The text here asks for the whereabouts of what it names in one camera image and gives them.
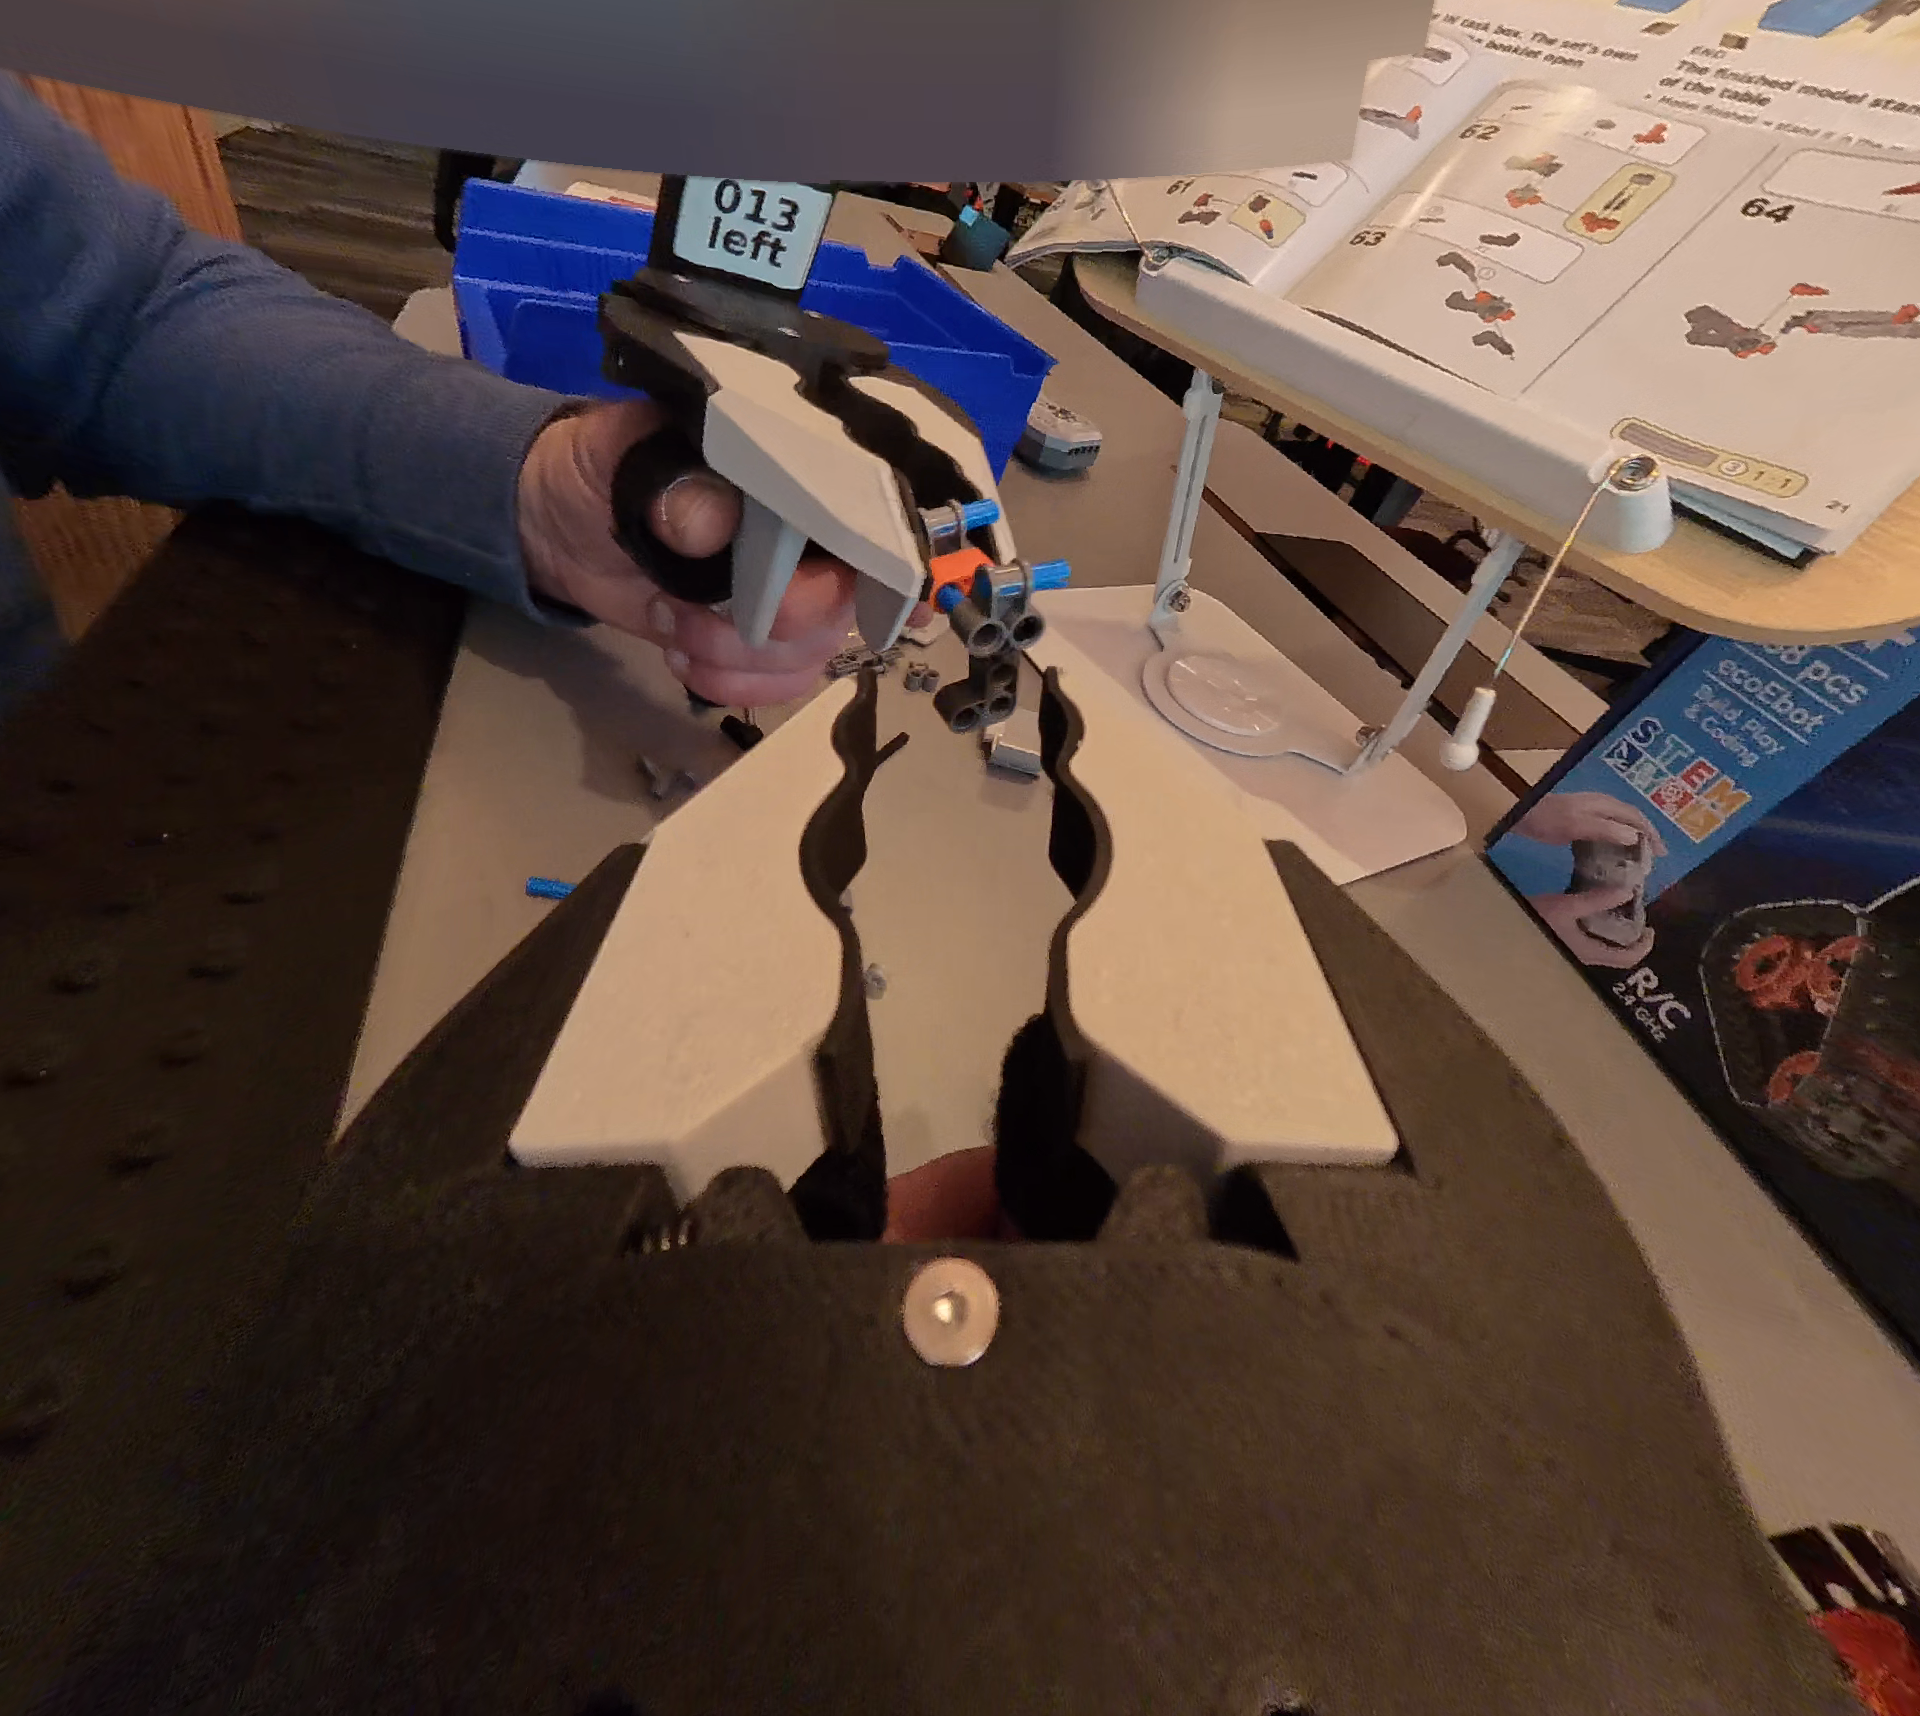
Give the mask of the blue tagged storage bin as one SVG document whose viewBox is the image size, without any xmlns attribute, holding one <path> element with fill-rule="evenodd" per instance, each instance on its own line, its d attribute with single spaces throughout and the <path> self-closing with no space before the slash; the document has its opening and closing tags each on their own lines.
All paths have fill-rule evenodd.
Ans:
<svg viewBox="0 0 1920 1716">
<path fill-rule="evenodd" d="M 597 303 L 648 260 L 652 234 L 642 210 L 470 182 L 452 276 L 463 354 L 517 386 L 620 400 Z M 1041 343 L 911 255 L 872 264 L 824 242 L 802 303 L 881 337 L 903 371 L 969 412 L 1005 474 L 1054 367 Z"/>
</svg>

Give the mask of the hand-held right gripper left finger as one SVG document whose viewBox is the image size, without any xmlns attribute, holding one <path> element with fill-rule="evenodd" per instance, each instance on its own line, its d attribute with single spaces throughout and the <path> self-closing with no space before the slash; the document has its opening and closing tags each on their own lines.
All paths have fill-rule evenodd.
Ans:
<svg viewBox="0 0 1920 1716">
<path fill-rule="evenodd" d="M 885 1174 L 864 953 L 879 679 L 835 682 L 648 839 L 512 1131 L 523 1168 Z"/>
</svg>

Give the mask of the person's left hand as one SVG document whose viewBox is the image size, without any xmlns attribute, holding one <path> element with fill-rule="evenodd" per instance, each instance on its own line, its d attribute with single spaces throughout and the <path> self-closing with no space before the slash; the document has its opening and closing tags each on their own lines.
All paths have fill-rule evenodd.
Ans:
<svg viewBox="0 0 1920 1716">
<path fill-rule="evenodd" d="M 660 592 L 621 549 L 614 519 L 615 465 L 660 422 L 660 409 L 646 400 L 614 400 L 566 412 L 542 430 L 517 479 L 527 582 L 548 603 L 652 643 L 685 691 L 705 703 L 794 703 L 849 643 L 854 576 L 838 560 L 805 557 L 775 634 L 760 648 L 733 618 Z"/>
</svg>

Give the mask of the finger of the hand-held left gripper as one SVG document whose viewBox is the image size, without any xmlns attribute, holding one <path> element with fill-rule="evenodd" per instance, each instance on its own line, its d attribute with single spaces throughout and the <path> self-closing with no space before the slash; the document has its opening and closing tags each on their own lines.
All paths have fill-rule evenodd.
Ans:
<svg viewBox="0 0 1920 1716">
<path fill-rule="evenodd" d="M 981 434 L 941 391 L 903 371 L 851 376 L 851 554 L 854 570 L 926 570 L 920 507 L 997 501 Z M 997 567 L 1020 549 L 1008 518 L 969 531 Z"/>
<path fill-rule="evenodd" d="M 854 570 L 854 621 L 869 648 L 896 646 L 924 594 L 924 549 L 896 471 L 858 448 L 838 415 L 805 400 L 781 358 L 681 336 L 708 374 L 702 457 L 740 500 L 730 616 L 767 646 L 806 546 Z"/>
</svg>

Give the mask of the dark grey beam assembly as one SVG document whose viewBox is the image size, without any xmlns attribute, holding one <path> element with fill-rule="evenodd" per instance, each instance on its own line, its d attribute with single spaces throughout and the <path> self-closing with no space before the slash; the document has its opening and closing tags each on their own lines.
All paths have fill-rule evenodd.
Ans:
<svg viewBox="0 0 1920 1716">
<path fill-rule="evenodd" d="M 947 609 L 947 628 L 969 655 L 969 671 L 941 685 L 933 707 L 955 736 L 1005 724 L 1020 706 L 1023 651 L 1047 637 L 1047 618 L 1026 600 L 1002 616 L 990 616 L 975 600 L 955 600 Z"/>
</svg>

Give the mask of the person's left forearm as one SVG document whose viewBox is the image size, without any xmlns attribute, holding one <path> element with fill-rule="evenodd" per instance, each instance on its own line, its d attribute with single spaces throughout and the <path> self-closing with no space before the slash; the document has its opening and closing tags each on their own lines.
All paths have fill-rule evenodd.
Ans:
<svg viewBox="0 0 1920 1716">
<path fill-rule="evenodd" d="M 517 482 L 569 404 L 191 230 L 3 79 L 3 482 L 290 515 L 536 612 Z"/>
</svg>

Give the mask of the instruction booklet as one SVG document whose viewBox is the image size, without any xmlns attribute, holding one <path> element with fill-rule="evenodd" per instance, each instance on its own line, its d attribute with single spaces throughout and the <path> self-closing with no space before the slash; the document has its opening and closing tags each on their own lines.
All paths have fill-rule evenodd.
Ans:
<svg viewBox="0 0 1920 1716">
<path fill-rule="evenodd" d="M 1844 554 L 1918 482 L 1918 0 L 1433 0 L 1348 158 L 1075 182 L 1054 255 L 1406 446 L 1574 430 Z"/>
</svg>

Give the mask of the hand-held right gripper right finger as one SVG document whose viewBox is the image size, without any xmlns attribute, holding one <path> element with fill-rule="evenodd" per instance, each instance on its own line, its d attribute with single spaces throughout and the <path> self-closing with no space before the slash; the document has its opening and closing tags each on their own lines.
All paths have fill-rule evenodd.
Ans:
<svg viewBox="0 0 1920 1716">
<path fill-rule="evenodd" d="M 1236 795 L 1103 671 L 1044 679 L 1048 861 L 1072 904 L 1047 1018 L 1069 1143 L 1115 1182 L 1402 1153 L 1284 874 Z"/>
</svg>

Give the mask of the white book stand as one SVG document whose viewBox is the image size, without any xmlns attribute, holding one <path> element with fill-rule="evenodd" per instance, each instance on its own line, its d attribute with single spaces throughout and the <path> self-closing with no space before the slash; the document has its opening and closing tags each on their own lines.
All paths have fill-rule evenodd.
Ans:
<svg viewBox="0 0 1920 1716">
<path fill-rule="evenodd" d="M 1144 270 L 1142 258 L 1126 307 L 1099 304 L 1099 310 L 1199 358 L 1166 549 L 1153 589 L 1057 594 L 1051 618 L 1067 637 L 1061 651 L 1075 651 L 1081 667 L 1091 664 L 1139 692 L 1144 707 L 1187 739 L 1241 795 L 1241 806 L 1263 837 L 1321 839 L 1324 861 L 1341 882 L 1402 867 L 1460 839 L 1460 812 L 1399 756 L 1399 743 L 1494 606 L 1500 576 L 1512 570 L 1527 539 L 1571 540 L 1590 560 L 1674 557 L 1669 580 L 1680 580 L 1693 557 L 1705 557 L 1705 546 L 1669 543 L 1680 515 L 1768 546 L 1680 504 L 1656 457 L 1623 448 L 1584 451 L 1574 430 L 1560 430 L 1553 448 L 1527 448 L 1518 457 L 1496 448 L 1490 436 L 1463 443 L 1460 430 L 1453 430 L 1454 443 L 1447 448 L 1418 448 L 1396 434 L 1377 434 L 1144 313 L 1139 304 Z M 1296 409 L 1309 424 L 1371 461 L 1403 464 L 1415 482 L 1453 482 L 1496 531 L 1490 564 L 1477 573 L 1463 609 L 1384 730 L 1363 725 L 1251 624 L 1191 589 L 1191 539 L 1220 430 L 1223 386 Z M 1883 527 L 1887 512 L 1915 500 L 1918 482 L 1860 539 Z"/>
</svg>

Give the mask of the dark blue robot kit box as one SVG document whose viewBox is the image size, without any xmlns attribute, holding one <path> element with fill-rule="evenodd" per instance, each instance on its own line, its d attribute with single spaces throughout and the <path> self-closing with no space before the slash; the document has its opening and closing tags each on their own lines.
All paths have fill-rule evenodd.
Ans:
<svg viewBox="0 0 1920 1716">
<path fill-rule="evenodd" d="M 1918 628 L 1684 634 L 1488 842 L 1669 1082 L 1918 1307 Z"/>
</svg>

